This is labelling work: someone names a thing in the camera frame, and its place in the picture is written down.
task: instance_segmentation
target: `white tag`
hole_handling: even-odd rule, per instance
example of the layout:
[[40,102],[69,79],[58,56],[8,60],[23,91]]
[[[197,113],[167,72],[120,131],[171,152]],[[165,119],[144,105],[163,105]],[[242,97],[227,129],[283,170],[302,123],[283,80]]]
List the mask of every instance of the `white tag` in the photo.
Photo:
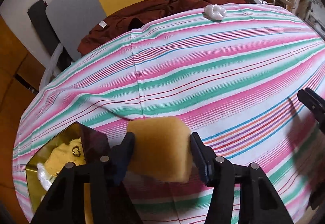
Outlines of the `white tag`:
[[105,28],[107,23],[105,23],[104,21],[101,21],[101,22],[99,22],[98,25],[100,25],[102,28]]

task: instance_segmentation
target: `crumpled plastic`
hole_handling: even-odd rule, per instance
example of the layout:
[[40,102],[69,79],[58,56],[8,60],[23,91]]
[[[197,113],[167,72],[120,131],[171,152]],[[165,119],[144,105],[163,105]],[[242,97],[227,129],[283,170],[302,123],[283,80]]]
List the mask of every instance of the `crumpled plastic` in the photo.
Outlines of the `crumpled plastic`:
[[40,180],[41,185],[45,189],[45,191],[48,191],[56,177],[50,175],[46,171],[44,165],[39,162],[37,164],[37,178],[38,180]]
[[207,5],[204,8],[204,13],[214,20],[223,20],[227,10],[219,5]]

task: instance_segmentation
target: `black drawing on yellow cloth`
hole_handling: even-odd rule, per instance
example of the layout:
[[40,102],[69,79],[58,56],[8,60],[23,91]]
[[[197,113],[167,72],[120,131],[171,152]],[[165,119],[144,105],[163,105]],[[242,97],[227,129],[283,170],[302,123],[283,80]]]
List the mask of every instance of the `black drawing on yellow cloth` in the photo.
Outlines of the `black drawing on yellow cloth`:
[[75,157],[80,157],[81,152],[80,152],[80,150],[79,150],[79,146],[78,146],[78,145],[76,145],[76,146],[74,146],[74,147],[72,148],[72,154],[73,154]]

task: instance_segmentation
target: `metal pin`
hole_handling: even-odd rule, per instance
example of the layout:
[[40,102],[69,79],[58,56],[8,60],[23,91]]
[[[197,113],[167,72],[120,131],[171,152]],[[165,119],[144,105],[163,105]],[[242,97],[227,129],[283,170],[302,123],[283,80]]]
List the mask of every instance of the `metal pin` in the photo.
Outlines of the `metal pin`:
[[219,162],[219,163],[222,163],[222,162],[225,161],[225,158],[223,158],[222,156],[217,156],[216,161]]
[[253,162],[253,163],[251,164],[251,167],[252,167],[253,169],[255,169],[255,170],[257,170],[258,168],[260,168],[260,166],[259,166],[257,163],[255,163],[255,162]]
[[108,162],[109,161],[109,157],[107,155],[102,156],[102,157],[100,157],[100,161],[101,162]]
[[65,168],[67,168],[67,169],[71,169],[72,167],[74,167],[73,162],[68,162],[68,163],[65,164]]

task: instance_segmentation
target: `tablecloth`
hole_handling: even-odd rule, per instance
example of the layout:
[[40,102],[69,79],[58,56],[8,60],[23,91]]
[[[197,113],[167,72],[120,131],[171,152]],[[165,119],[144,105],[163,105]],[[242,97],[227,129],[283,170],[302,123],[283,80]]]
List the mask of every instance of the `tablecloth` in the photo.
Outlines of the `tablecloth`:
[[[55,78],[22,115],[13,152],[17,198],[31,220],[25,165],[75,121],[119,144],[129,120],[177,116],[232,163],[257,162],[297,221],[322,178],[325,137],[297,91],[325,96],[325,43],[299,18],[268,5],[226,4],[162,18],[102,45]],[[188,183],[127,173],[144,223],[204,222],[212,195],[193,167]],[[232,223],[238,222],[239,187]]]

